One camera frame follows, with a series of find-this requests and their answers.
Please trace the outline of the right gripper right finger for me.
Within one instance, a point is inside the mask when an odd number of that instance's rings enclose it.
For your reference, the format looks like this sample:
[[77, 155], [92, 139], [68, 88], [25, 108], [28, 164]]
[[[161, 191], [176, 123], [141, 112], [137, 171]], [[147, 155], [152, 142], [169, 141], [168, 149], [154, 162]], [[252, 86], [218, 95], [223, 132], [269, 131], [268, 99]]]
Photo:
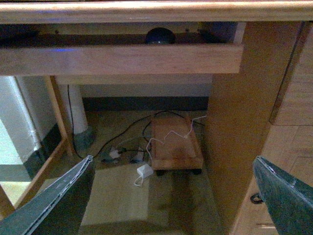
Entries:
[[253, 162], [259, 195], [280, 235], [313, 233], [313, 188], [262, 156]]

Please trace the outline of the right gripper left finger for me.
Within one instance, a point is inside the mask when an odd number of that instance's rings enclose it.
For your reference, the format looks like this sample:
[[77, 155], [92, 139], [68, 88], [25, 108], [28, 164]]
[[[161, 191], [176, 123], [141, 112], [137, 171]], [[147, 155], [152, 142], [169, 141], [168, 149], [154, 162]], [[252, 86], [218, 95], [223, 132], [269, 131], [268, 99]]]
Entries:
[[2, 235], [76, 235], [95, 177], [89, 155], [0, 223]]

